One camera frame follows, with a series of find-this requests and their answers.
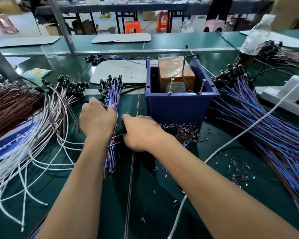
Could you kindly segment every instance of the plastic stool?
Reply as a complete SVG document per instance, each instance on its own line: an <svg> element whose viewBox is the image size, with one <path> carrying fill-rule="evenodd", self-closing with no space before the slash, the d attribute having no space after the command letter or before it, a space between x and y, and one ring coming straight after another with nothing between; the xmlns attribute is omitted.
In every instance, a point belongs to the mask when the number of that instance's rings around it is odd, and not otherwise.
<svg viewBox="0 0 299 239"><path fill-rule="evenodd" d="M5 26L2 23L2 20L4 20L8 24L8 26ZM1 30L1 32L7 33L7 34L15 34L15 33L19 32L19 30L16 29L16 27L12 24L10 19L5 14L0 14L0 30Z"/></svg>
<svg viewBox="0 0 299 239"><path fill-rule="evenodd" d="M166 21L162 23L162 18L165 16ZM167 12L163 12L162 15L160 14L159 17L157 18L157 26L156 26L156 31L161 32L162 28L167 29L167 23L168 23L168 14Z"/></svg>
<svg viewBox="0 0 299 239"><path fill-rule="evenodd" d="M224 32L225 31L225 21L211 19L207 20L204 27L204 32Z"/></svg>
<svg viewBox="0 0 299 239"><path fill-rule="evenodd" d="M129 33L130 29L136 29L137 33L141 33L141 26L139 21L126 21L125 22L125 33Z"/></svg>

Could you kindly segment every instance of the pink stool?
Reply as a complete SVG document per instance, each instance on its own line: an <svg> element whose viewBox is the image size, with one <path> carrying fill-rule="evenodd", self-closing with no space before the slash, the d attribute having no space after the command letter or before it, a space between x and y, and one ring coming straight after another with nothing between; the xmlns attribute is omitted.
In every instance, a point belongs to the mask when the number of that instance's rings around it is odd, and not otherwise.
<svg viewBox="0 0 299 239"><path fill-rule="evenodd" d="M204 27L204 32L224 32L225 31L225 21L211 19L207 20Z"/></svg>
<svg viewBox="0 0 299 239"><path fill-rule="evenodd" d="M4 20L8 24L8 26L5 26L2 23L2 20ZM16 27L12 24L10 19L5 14L0 14L0 30L1 30L1 32L7 33L7 34L15 34L15 33L19 32L19 30L16 29Z"/></svg>

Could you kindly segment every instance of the workbench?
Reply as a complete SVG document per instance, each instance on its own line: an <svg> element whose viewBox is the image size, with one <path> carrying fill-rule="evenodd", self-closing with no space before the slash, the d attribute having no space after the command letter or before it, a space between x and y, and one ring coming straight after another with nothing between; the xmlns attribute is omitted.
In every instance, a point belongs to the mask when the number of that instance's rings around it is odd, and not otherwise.
<svg viewBox="0 0 299 239"><path fill-rule="evenodd" d="M173 13L182 12L183 16L190 15L207 15L209 12L209 0L186 2L184 0L161 0L152 1L137 0L137 1L118 1L115 4L106 4L106 1L101 1L101 5L87 5L85 3L73 3L68 6L59 6L62 13L92 13L92 12L115 12L118 31L120 26L118 20L118 12L124 15L124 12L133 12L134 21L137 21L137 12L142 11L160 11L168 10L169 23L167 24L167 32L171 32L173 21ZM229 15L231 14L257 14L269 12L273 1L271 0L233 0ZM42 6L36 8L38 15L52 15L53 11L50 6Z"/></svg>
<svg viewBox="0 0 299 239"><path fill-rule="evenodd" d="M282 33L299 38L299 30L283 31ZM228 32L223 33L223 35L235 47L240 47L245 39L245 36L238 32ZM75 46L81 53L68 55L67 46L61 37L59 41L51 45L55 48L56 53L61 54L55 60L47 59L42 54L40 47L4 48L0 50L7 55L32 57L19 65L21 70L32 68L53 69L53 72L46 77L52 83L57 82L57 77L60 74L69 75L71 82L89 81L93 68L86 64L83 59L88 53L120 53L125 57L177 56L188 54L185 49L185 45L188 44L194 50L193 52L199 55L201 63L214 74L217 74L221 69L224 70L227 64L234 61L238 53L216 33L156 34L152 35L151 42L140 44L91 44L91 39L90 36L73 36ZM251 75L254 75L263 67L262 64L255 63L248 71ZM296 74L299 74L299 69L293 70ZM279 86L283 85L288 78L288 75L272 70L259 75L255 85ZM78 104L72 107L77 117L81 106ZM119 106L117 134L123 132L120 120L123 113L129 112L131 116L146 115L146 103L143 94L123 95ZM299 117L279 108L275 114L299 126ZM78 128L73 123L70 124L68 140L76 143L84 142L84 134L79 133ZM195 143L189 150L202 161L234 135L229 128L220 126L216 121L208 118L203 122L201 131L204 131L201 138L208 137L209 140ZM52 140L38 160L49 162L58 150L59 146L55 140ZM151 155L133 153L123 143L116 146L116 151L120 155L120 158L118 158L120 169L115 172L111 180L106 178L103 183L98 238L166 239L178 211L178 208L173 208L173 201L181 201L184 194L176 186L176 182L169 173L164 178L165 172L161 170L162 165ZM68 153L76 162L80 152L69 150ZM255 151L251 150L248 144L244 143L243 137L227 146L223 153L218 155L218 164L213 158L208 162L208 165L228 178L228 165L231 157L235 157L237 154L241 154L241 156L236 157L237 163L242 164L244 160L251 168L248 171L249 175L256 177L248 181L247 187L242 186L242 189L299 230L299 211L290 194L282 183L270 180L276 179L275 174L264 160ZM55 163L67 162L64 152L55 161ZM155 167L159 169L152 175L151 173ZM28 181L36 179L41 172L38 168L29 167ZM24 239L27 237L51 209L69 174L69 171L46 172L30 188L30 192L39 200L48 203L48 206L39 205L30 199L27 200L26 225L23 233L20 233L20 226L7 218L0 210L0 239ZM4 198L22 189L20 180L15 179L14 181L14 184L9 184L5 190ZM22 201L23 195L19 195L3 204L12 215L20 218ZM173 238L212 238L189 200L185 203Z"/></svg>

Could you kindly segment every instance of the bottle cap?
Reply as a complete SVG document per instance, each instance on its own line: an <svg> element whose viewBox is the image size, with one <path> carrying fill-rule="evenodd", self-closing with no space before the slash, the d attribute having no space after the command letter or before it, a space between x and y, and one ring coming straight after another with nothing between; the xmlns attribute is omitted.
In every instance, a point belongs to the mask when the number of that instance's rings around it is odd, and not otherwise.
<svg viewBox="0 0 299 239"><path fill-rule="evenodd" d="M266 23L266 24L271 24L274 21L275 17L276 17L276 15L273 15L273 14L265 14L262 17L261 22Z"/></svg>

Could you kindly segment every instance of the orange box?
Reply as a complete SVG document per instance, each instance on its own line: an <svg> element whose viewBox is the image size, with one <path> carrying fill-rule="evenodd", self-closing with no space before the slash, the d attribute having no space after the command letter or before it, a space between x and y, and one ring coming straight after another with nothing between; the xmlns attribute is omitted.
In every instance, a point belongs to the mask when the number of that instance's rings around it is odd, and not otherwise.
<svg viewBox="0 0 299 239"><path fill-rule="evenodd" d="M158 58L158 73L160 79L161 92L168 92L171 77L174 78L171 86L173 92L186 92L185 84L182 78L183 56ZM187 82L187 89L192 90L194 87L195 74L185 60L184 78Z"/></svg>

